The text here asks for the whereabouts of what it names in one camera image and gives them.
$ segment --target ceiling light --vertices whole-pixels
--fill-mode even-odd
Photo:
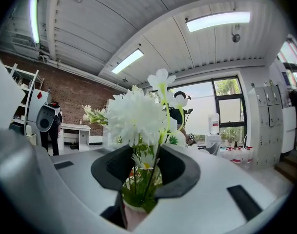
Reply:
[[[119,63],[111,72],[118,74],[122,69],[129,66],[132,62],[136,61],[140,57],[142,57],[144,53],[137,49],[131,55],[129,55],[126,59],[124,59],[121,63]]]
[[[29,0],[29,16],[33,41],[40,43],[38,31],[38,0]]]
[[[187,21],[189,32],[228,23],[250,22],[250,12],[226,12]]]

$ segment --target black slot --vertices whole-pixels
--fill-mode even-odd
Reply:
[[[253,219],[262,212],[261,207],[259,207],[259,205],[241,185],[229,187],[227,190],[247,221]]]
[[[65,162],[62,162],[62,163],[54,164],[56,170],[65,168],[67,166],[72,166],[72,165],[73,165],[73,163],[70,162],[70,161],[65,161]]]

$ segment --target tree outside window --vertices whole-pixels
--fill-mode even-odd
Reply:
[[[217,96],[240,94],[236,79],[216,80],[214,83]]]

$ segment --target man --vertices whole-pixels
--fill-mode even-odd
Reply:
[[[175,94],[174,94],[174,98],[177,97],[178,95],[182,95],[184,98],[186,98],[186,94],[182,91],[177,91]],[[176,119],[177,122],[178,122],[178,129],[181,127],[182,124],[185,123],[185,114],[186,114],[186,111],[184,110],[184,117],[182,117],[179,109],[175,109],[173,107],[170,107],[169,108],[170,110],[170,117],[173,118],[173,119]],[[185,136],[185,140],[186,140],[186,143],[189,142],[189,137],[184,129],[184,126],[181,128],[181,132],[184,134]]]
[[[58,102],[53,102],[51,106],[55,108],[60,107]],[[59,112],[58,115],[55,115],[50,129],[46,132],[40,132],[41,145],[47,150],[47,152],[48,152],[47,138],[48,138],[48,134],[50,135],[50,138],[52,140],[53,156],[59,155],[59,146],[57,143],[57,138],[60,132],[61,122],[62,122],[62,116],[61,116],[61,113]]]

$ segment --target red brick wall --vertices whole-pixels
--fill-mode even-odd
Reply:
[[[5,65],[11,67],[17,63],[17,68],[28,72],[35,73],[39,70],[39,75],[44,78],[41,90],[51,89],[52,99],[60,103],[65,123],[79,124],[84,113],[82,105],[91,105],[94,109],[102,108],[109,98],[113,98],[112,95],[120,94],[112,88],[46,64],[32,62],[4,52],[0,52],[0,59]],[[102,135],[101,126],[97,124],[90,126],[92,136]]]

